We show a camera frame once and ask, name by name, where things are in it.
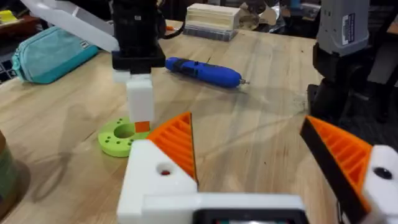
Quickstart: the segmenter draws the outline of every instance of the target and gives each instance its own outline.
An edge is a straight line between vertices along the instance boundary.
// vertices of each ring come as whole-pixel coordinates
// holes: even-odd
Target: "screw hole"
[[[383,167],[376,167],[373,169],[373,172],[380,178],[386,180],[392,180],[392,174],[389,170]]]
[[[156,167],[156,171],[161,176],[171,175],[173,172],[174,166],[173,164],[161,163]]]

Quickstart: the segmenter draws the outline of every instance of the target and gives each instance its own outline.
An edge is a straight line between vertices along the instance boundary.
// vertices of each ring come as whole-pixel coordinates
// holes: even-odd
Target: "yellow object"
[[[7,22],[12,22],[16,21],[17,18],[12,14],[10,10],[4,10],[0,11],[0,22],[1,23],[7,23]]]

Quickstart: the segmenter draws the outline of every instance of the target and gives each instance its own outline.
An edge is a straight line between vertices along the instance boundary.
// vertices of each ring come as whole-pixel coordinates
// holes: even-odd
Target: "label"
[[[355,40],[355,13],[343,16],[341,38],[343,45]]]
[[[0,204],[15,187],[16,180],[17,170],[6,146],[4,150],[0,151]]]

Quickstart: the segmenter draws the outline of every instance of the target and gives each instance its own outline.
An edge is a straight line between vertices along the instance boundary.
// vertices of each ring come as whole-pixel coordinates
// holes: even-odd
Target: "hole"
[[[380,178],[386,179],[386,180],[392,180],[392,174],[389,170],[383,167],[376,167],[373,169],[373,172],[379,176]]]
[[[134,124],[122,124],[117,127],[113,134],[117,138],[131,138],[134,135]]]
[[[170,175],[170,171],[168,170],[162,170],[162,172],[160,173],[161,175]]]
[[[168,176],[173,173],[174,166],[173,164],[161,163],[156,167],[156,171],[158,174],[162,176]]]

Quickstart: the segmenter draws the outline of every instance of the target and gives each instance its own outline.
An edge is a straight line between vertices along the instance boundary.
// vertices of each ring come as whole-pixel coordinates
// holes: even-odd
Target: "blue rotary tool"
[[[224,88],[235,88],[239,84],[249,84],[242,79],[241,74],[230,68],[193,60],[170,57],[166,60],[166,68],[172,72],[178,72]]]

